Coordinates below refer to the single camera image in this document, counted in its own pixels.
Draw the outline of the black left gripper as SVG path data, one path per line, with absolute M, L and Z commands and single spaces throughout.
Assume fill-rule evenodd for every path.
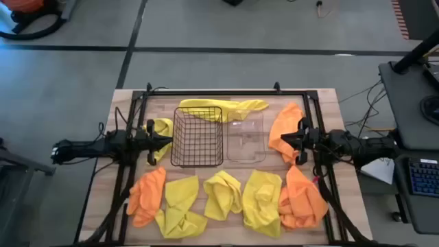
M 148 151 L 147 162 L 149 165 L 155 166 L 156 159 L 154 156 L 155 151 L 160 152 L 161 150 L 167 151 L 167 149 L 172 144 L 173 138 L 168 136 L 163 136 L 154 133 L 154 121 L 148 119 L 144 128 L 137 130 L 134 136 L 134 144 L 138 151 Z

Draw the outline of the grey metal bench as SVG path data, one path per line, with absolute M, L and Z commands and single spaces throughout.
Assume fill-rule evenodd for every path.
M 13 154 L 0 137 L 0 247 L 7 246 L 34 172 L 53 176 L 56 168 Z

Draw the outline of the black desk pole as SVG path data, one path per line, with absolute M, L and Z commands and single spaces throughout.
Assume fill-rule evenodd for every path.
M 418 44 L 411 52 L 406 54 L 397 63 L 392 64 L 392 70 L 395 73 L 401 74 L 406 71 L 412 64 L 421 59 L 425 54 L 431 51 L 439 44 L 439 29 L 433 32 L 423 42 Z

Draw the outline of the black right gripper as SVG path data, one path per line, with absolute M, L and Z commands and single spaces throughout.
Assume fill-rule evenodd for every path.
M 320 142 L 321 136 L 321 129 L 312 127 L 310 120 L 303 117 L 298 122 L 298 132 L 282 134 L 281 139 L 293 149 L 300 151 L 296 157 L 296 164 L 303 165 L 308 161 L 308 154 L 305 149 L 313 150 L 316 144 Z

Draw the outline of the round black desk item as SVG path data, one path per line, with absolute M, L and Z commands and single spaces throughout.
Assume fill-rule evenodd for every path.
M 439 126 L 439 96 L 428 96 L 420 101 L 420 111 L 423 117 Z

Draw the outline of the clear plastic bin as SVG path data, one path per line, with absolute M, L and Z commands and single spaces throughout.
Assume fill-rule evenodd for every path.
M 264 161 L 265 130 L 261 111 L 237 110 L 228 113 L 226 124 L 227 159 L 234 163 L 258 163 Z

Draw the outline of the yellow microfiber towel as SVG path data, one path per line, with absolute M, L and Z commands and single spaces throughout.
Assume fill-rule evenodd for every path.
M 173 121 L 171 119 L 168 118 L 156 118 L 153 119 L 154 121 L 154 133 L 163 135 L 163 136 L 168 136 L 168 137 L 172 137 L 173 136 Z M 156 164 L 158 161 L 160 161 L 164 155 L 166 154 L 167 151 L 161 150 L 160 152 L 156 152 L 154 153 L 155 159 L 156 159 Z
M 281 236 L 278 202 L 282 179 L 279 175 L 253 170 L 242 194 L 244 225 L 269 237 Z
M 179 107 L 184 113 L 207 121 L 242 121 L 249 113 L 266 109 L 269 104 L 262 99 L 228 101 L 219 99 L 184 99 Z
M 204 208 L 206 217 L 225 221 L 230 212 L 242 212 L 241 183 L 224 170 L 205 180 L 203 189 L 208 196 Z
M 165 184 L 165 209 L 159 209 L 156 223 L 165 239 L 181 239 L 201 235 L 208 219 L 190 211 L 198 197 L 198 176 L 190 176 Z

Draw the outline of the grey desk with keyboard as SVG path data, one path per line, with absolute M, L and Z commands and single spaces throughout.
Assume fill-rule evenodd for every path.
M 420 234 L 439 235 L 439 198 L 413 195 L 408 177 L 408 159 L 418 157 L 401 155 L 394 160 L 396 184 L 405 202 L 405 212 L 414 230 Z

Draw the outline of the white paper sheet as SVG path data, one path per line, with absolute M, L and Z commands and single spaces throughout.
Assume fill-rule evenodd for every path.
M 394 161 L 390 158 L 378 158 L 361 167 L 360 172 L 386 184 L 393 184 Z

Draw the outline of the orange microfiber towel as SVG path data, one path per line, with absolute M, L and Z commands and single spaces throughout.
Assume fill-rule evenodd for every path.
M 283 160 L 290 165 L 296 164 L 296 151 L 290 144 L 281 139 L 282 134 L 298 131 L 298 122 L 304 117 L 304 113 L 296 103 L 289 103 L 280 111 L 272 124 L 268 147 L 281 153 Z
M 145 173 L 129 190 L 126 213 L 132 215 L 132 225 L 137 228 L 151 223 L 161 206 L 166 170 L 159 167 Z
M 291 166 L 278 202 L 281 224 L 289 230 L 316 228 L 328 210 L 315 184 L 296 166 Z

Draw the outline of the black aluminium table frame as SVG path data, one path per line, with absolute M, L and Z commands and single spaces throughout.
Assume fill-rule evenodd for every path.
M 158 90 L 150 96 L 146 103 L 147 118 L 171 118 L 179 102 L 183 99 L 208 98 L 241 101 L 246 99 L 264 99 L 269 108 L 264 110 L 264 128 L 269 130 L 278 112 L 290 102 L 296 102 L 302 111 L 308 111 L 313 124 L 322 124 L 325 130 L 342 129 L 344 122 L 338 104 L 335 89 L 284 89 L 281 93 L 275 90 Z M 192 175 L 200 181 L 206 180 L 219 170 L 226 170 L 230 175 L 246 183 L 252 170 L 285 177 L 287 166 L 281 156 L 267 149 L 264 161 L 253 164 L 239 164 L 225 160 L 216 168 L 179 168 L 170 163 L 170 154 L 160 161 L 167 171 L 167 178 L 175 180 Z M 89 238 L 103 222 L 110 211 L 116 182 L 126 184 L 130 170 L 121 171 L 117 165 L 110 164 L 107 158 L 99 159 L 96 164 L 99 173 L 91 180 L 84 217 L 78 227 L 75 241 L 82 242 Z M 352 165 L 337 163 L 333 166 L 333 174 L 326 178 L 328 186 L 335 185 L 338 190 L 340 205 L 351 222 L 362 235 L 372 239 L 364 200 L 361 194 L 357 172 Z M 335 211 L 329 211 L 330 225 L 321 223 L 317 228 L 297 231 L 283 231 L 279 238 L 272 238 L 244 226 L 242 215 L 231 213 L 226 221 L 209 220 L 206 230 L 197 237 L 182 239 L 165 239 L 155 222 L 146 227 L 135 228 L 132 220 L 126 216 L 125 209 L 120 209 L 115 218 L 112 236 L 113 246 L 159 247 L 159 246 L 214 246 L 214 247 L 251 247 L 251 246 L 319 246 L 328 244 L 329 238 L 341 238 L 341 224 L 337 221 Z

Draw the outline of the black mat with striped edge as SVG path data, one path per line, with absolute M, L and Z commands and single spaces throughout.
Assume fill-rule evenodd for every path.
M 399 30 L 406 40 L 425 40 L 439 29 L 433 0 L 390 0 Z

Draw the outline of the orange and black vacuum cleaner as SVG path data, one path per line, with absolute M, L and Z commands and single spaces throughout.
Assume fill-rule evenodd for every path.
M 0 0 L 11 11 L 10 17 L 16 23 L 11 33 L 0 31 L 0 38 L 35 40 L 53 34 L 71 18 L 77 2 L 78 0 Z M 34 21 L 47 15 L 56 16 L 52 25 L 31 34 L 21 34 Z

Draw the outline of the black keyboard with blue backlight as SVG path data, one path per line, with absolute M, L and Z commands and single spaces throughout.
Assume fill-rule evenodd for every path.
M 407 168 L 413 195 L 439 198 L 439 161 L 409 158 Z

